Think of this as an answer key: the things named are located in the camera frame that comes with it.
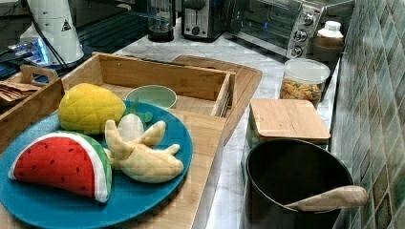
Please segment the appliance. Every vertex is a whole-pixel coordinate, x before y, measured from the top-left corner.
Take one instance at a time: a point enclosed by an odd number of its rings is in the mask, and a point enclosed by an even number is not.
[[[168,42],[174,39],[175,1],[147,0],[149,40],[154,42]]]
[[[32,52],[33,56],[25,60],[37,66],[66,66],[83,57],[68,0],[27,0],[27,3],[32,24],[20,36],[23,48],[28,49],[19,50],[19,54]]]
[[[187,39],[212,42],[224,31],[230,0],[182,0],[181,34]]]
[[[231,0],[227,30],[238,38],[286,56],[305,57],[310,40],[326,21],[345,34],[354,0]]]

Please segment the marble countertop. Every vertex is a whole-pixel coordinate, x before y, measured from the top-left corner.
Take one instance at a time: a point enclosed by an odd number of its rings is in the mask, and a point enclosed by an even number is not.
[[[235,42],[227,37],[229,35],[224,33],[212,43],[184,39],[181,36],[181,21],[178,20],[173,41],[154,43],[145,36],[116,52],[116,54],[168,62],[180,55],[187,54],[246,65],[263,72],[262,81],[253,97],[277,98],[284,72],[284,63],[281,61],[281,57],[263,52],[258,47],[240,44],[240,42]],[[336,73],[333,75],[323,102],[317,108],[328,127],[330,126],[333,107],[335,79]],[[245,139],[248,112],[249,108],[246,108],[235,132],[224,146],[221,174],[206,228],[239,228],[245,192],[240,165],[244,150],[244,141],[241,139]]]

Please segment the oven knob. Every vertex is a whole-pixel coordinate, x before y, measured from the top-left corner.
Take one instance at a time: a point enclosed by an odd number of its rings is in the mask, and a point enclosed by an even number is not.
[[[308,37],[307,32],[303,31],[303,30],[296,31],[294,33],[294,40],[299,41],[299,42],[303,42],[303,41],[307,40],[307,37]]]
[[[299,46],[294,46],[289,50],[289,55],[293,58],[300,57],[303,54],[303,49]]]
[[[303,25],[309,26],[313,22],[313,14],[310,12],[305,12],[301,16]]]

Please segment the light green bowl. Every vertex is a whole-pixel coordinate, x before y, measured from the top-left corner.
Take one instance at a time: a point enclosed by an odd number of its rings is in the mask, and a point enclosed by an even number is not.
[[[177,101],[177,95],[173,90],[160,85],[135,88],[126,95],[125,100],[135,101],[137,98],[139,102],[153,104],[164,109],[174,108]]]

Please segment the toy watermelon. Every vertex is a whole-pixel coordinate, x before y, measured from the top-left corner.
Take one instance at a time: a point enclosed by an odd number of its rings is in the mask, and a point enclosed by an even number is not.
[[[106,202],[112,173],[108,157],[96,140],[60,131],[43,135],[26,147],[12,164],[9,178]]]

